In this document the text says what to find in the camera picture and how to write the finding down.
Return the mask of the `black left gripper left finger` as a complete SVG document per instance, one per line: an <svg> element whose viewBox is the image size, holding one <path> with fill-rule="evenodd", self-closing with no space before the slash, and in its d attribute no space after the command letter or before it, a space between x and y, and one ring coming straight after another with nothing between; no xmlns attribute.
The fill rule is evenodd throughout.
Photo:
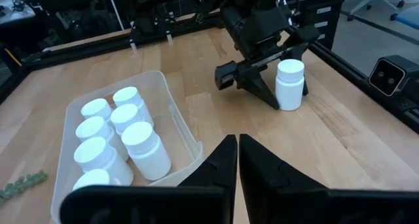
<svg viewBox="0 0 419 224"><path fill-rule="evenodd" d="M78 189L60 206L61 224L232 224L237 158L231 134L176 187Z"/></svg>

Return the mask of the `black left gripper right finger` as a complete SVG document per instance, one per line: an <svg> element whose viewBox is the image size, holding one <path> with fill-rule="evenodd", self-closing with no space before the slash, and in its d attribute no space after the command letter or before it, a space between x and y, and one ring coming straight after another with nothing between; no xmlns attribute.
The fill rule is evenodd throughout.
<svg viewBox="0 0 419 224"><path fill-rule="evenodd" d="M330 189L247 134L239 160L251 224L419 224L419 192Z"/></svg>

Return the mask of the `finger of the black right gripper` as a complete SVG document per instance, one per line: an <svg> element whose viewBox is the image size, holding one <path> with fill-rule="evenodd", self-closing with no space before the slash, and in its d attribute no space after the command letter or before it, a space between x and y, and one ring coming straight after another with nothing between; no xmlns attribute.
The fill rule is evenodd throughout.
<svg viewBox="0 0 419 224"><path fill-rule="evenodd" d="M287 46L291 48L287 52L287 58L301 61L308 45L316 41L318 37L319 31L314 26L304 26L294 31L287 39Z"/></svg>
<svg viewBox="0 0 419 224"><path fill-rule="evenodd" d="M261 77L258 67L244 63L237 67L237 89L243 89L256 96L273 109L279 109L279 103Z"/></svg>

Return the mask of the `clear plastic basket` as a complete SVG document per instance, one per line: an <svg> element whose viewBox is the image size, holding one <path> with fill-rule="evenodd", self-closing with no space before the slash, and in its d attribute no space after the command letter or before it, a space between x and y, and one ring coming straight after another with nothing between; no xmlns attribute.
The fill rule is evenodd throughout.
<svg viewBox="0 0 419 224"><path fill-rule="evenodd" d="M73 160L73 153L81 142L76 137L75 130L83 121L82 106L95 98L110 97L127 86L137 87L145 100L155 123L155 132L160 136L172 162L171 170L165 177L149 181L141 175L132 160L129 160L128 165L134 173L132 185L174 187L203 162L203 145L194 139L172 98L162 72L146 71L79 96L67 106L65 112L62 145L50 208L51 219L55 224L60 224L59 209L62 201L72 191L79 177L83 175L82 168Z"/></svg>

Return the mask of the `black controller box with labels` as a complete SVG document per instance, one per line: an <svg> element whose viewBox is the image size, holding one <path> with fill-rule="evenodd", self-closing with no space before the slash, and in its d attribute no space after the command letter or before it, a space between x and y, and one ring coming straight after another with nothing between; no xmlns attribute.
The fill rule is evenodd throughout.
<svg viewBox="0 0 419 224"><path fill-rule="evenodd" d="M302 26L313 24L319 31L318 41L328 49L333 47L343 2L344 0L331 0L301 6Z"/></svg>

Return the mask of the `white chair base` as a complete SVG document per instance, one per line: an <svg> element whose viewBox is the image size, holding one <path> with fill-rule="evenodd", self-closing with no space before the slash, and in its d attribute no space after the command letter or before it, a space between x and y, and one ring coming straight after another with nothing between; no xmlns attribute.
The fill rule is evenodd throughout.
<svg viewBox="0 0 419 224"><path fill-rule="evenodd" d="M372 2L374 0L361 0L350 12L347 14L347 21L352 21L355 18L355 13L363 8L366 7L367 10L370 10L372 8ZM396 20L399 10L403 8L405 5L405 0L398 0L398 3L396 5L393 5L389 0L381 0L384 2L390 9L394 11L394 13L390 16L390 20L394 21Z"/></svg>

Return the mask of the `potted succulent arrangement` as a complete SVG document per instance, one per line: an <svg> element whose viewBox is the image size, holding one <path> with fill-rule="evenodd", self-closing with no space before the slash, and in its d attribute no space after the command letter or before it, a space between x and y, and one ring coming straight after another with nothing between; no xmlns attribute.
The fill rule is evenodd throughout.
<svg viewBox="0 0 419 224"><path fill-rule="evenodd" d="M43 170L39 170L37 173L19 177L14 183L6 184L4 189L0 189L0 206L14 196L24 193L27 189L37 186L47 179L48 175Z"/></svg>

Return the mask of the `black metal table frame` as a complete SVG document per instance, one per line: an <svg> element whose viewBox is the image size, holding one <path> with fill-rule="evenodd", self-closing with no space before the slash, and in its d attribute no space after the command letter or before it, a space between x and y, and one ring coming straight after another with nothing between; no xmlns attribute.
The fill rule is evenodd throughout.
<svg viewBox="0 0 419 224"><path fill-rule="evenodd" d="M301 3L303 1L313 0L291 0L290 4L285 5L295 12L294 16L299 16L301 15ZM192 18L174 22L170 26L170 33L176 36L184 35L212 28L215 24L222 24L219 12L219 9L211 11L200 23L192 21ZM375 102L419 134L419 77L411 79L402 91L397 92L394 96L387 97L370 85L368 77L358 73L347 62L321 45L318 40L309 44L307 50L311 50Z"/></svg>

